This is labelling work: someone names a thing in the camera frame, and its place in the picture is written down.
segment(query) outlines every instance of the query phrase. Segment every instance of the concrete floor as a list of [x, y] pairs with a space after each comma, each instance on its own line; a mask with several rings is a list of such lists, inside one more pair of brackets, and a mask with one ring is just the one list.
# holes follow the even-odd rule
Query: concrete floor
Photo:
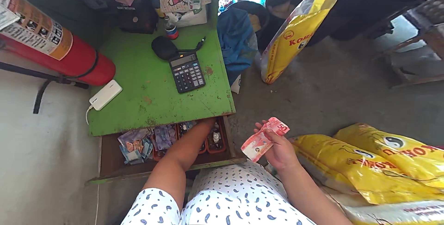
[[[288, 137], [333, 135], [365, 122], [430, 145], [444, 144], [443, 83], [391, 89], [397, 78], [374, 59], [377, 50], [370, 40], [325, 39], [304, 49], [272, 85], [261, 81], [256, 68], [247, 69], [240, 94], [233, 94], [237, 113], [229, 117], [236, 149], [252, 134], [256, 121], [269, 117], [290, 127]], [[145, 181], [101, 185], [98, 224], [120, 224]]]

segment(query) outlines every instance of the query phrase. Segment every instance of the koruu rice bag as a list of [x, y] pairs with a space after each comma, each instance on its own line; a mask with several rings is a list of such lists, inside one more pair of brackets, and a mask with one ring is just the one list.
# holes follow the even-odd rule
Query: koruu rice bag
[[327, 187], [361, 194], [370, 204], [444, 200], [444, 194], [402, 176], [390, 161], [324, 135], [296, 138], [301, 164]]
[[362, 123], [343, 128], [334, 137], [389, 160], [413, 180], [444, 189], [444, 150]]
[[303, 0], [286, 19], [261, 56], [261, 76], [273, 83], [310, 41], [336, 0]]
[[325, 196], [354, 225], [442, 225], [444, 201], [425, 200], [372, 205], [360, 195], [348, 195], [323, 186]]

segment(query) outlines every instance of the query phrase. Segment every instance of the green metal table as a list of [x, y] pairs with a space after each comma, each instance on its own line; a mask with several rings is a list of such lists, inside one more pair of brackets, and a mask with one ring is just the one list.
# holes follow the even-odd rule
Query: green metal table
[[[152, 40], [164, 34], [161, 26], [153, 35], [112, 30], [99, 51], [115, 63], [114, 79], [123, 91], [102, 110], [89, 112], [89, 134], [102, 136], [235, 113], [216, 30], [218, 8], [218, 0], [212, 0], [208, 23], [180, 28], [173, 41], [178, 49], [193, 49], [207, 37], [197, 52], [206, 85], [186, 93], [177, 92], [169, 63], [151, 49]], [[100, 89], [94, 87], [92, 94]]]

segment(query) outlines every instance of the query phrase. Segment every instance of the white wall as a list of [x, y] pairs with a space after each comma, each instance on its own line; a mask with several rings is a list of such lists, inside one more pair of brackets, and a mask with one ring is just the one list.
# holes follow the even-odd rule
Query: white wall
[[[48, 72], [0, 51], [0, 62]], [[89, 91], [0, 70], [0, 224], [94, 224], [98, 138], [87, 136]]]

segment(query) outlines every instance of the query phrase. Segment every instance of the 50 peso bill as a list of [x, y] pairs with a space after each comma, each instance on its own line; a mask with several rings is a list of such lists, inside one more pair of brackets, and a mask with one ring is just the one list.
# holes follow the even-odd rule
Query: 50 peso bill
[[262, 155], [273, 146], [273, 143], [264, 135], [265, 129], [274, 131], [278, 136], [283, 136], [290, 130], [290, 128], [279, 119], [271, 117], [268, 122], [264, 124], [256, 134], [249, 137], [241, 147], [242, 152], [252, 160], [252, 162], [257, 162]]

